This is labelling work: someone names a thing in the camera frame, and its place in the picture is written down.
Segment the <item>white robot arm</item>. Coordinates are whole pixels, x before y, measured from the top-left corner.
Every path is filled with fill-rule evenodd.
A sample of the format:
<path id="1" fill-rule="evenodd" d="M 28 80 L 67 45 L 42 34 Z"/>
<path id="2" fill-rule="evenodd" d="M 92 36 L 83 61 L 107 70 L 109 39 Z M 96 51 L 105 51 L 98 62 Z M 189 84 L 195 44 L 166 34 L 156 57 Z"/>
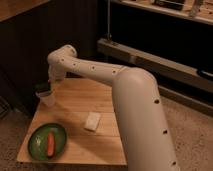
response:
<path id="1" fill-rule="evenodd" d="M 71 72 L 111 87 L 128 171 L 181 171 L 158 84 L 150 72 L 79 59 L 71 45 L 52 51 L 47 61 L 52 81 L 63 80 Z"/>

